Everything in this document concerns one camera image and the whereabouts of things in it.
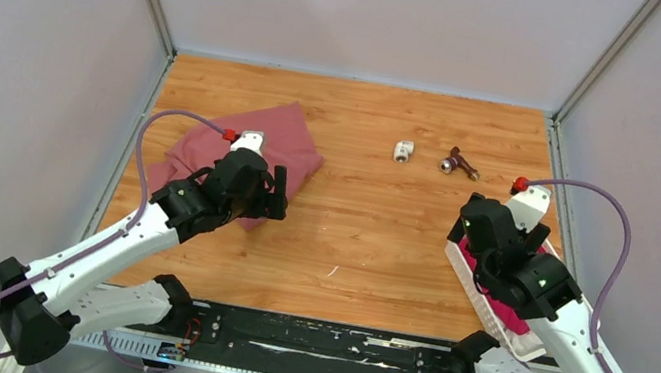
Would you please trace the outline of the brown metal water faucet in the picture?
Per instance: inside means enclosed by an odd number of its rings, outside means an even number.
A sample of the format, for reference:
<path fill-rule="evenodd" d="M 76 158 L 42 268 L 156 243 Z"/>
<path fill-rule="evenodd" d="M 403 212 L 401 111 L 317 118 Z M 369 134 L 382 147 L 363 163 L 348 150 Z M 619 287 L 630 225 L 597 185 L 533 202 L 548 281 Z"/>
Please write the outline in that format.
<path fill-rule="evenodd" d="M 447 175 L 459 170 L 463 171 L 470 180 L 477 181 L 480 179 L 480 173 L 465 160 L 459 147 L 454 146 L 451 148 L 448 156 L 439 161 L 438 168 L 442 173 Z"/>

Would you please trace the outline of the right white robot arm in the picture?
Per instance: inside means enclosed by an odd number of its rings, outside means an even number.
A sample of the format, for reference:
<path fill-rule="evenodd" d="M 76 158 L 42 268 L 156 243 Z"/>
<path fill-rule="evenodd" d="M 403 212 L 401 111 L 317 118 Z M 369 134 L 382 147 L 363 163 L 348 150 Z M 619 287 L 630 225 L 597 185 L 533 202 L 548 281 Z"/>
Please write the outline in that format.
<path fill-rule="evenodd" d="M 623 373 L 594 339 L 594 312 L 562 261 L 539 250 L 549 227 L 517 228 L 511 209 L 473 193 L 454 233 L 474 257 L 472 278 L 493 300 L 528 323 L 563 373 Z M 532 373 L 505 346 L 477 331 L 453 348 L 450 373 Z"/>

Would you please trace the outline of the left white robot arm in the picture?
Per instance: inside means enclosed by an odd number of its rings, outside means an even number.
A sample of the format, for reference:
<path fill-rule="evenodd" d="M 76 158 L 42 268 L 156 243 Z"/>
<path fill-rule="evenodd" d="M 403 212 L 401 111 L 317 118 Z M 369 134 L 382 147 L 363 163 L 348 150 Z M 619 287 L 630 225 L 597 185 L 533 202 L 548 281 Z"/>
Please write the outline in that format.
<path fill-rule="evenodd" d="M 97 286 L 145 257 L 239 218 L 286 216 L 287 168 L 255 150 L 233 149 L 215 164 L 173 180 L 130 215 L 72 247 L 22 264 L 0 262 L 0 331 L 19 365 L 54 356 L 74 338 L 133 324 L 176 335 L 190 311 L 162 280 L 130 289 Z"/>

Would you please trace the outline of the white pipe elbow fitting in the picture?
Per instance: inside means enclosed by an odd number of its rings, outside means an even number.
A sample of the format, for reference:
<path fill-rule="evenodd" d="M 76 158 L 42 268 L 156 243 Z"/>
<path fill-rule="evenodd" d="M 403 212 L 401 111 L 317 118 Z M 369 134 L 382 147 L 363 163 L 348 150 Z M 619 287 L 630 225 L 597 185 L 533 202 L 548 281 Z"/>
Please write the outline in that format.
<path fill-rule="evenodd" d="M 413 155 L 413 151 L 415 151 L 415 143 L 413 141 L 400 140 L 395 144 L 393 149 L 393 160 L 399 163 L 407 163 Z"/>

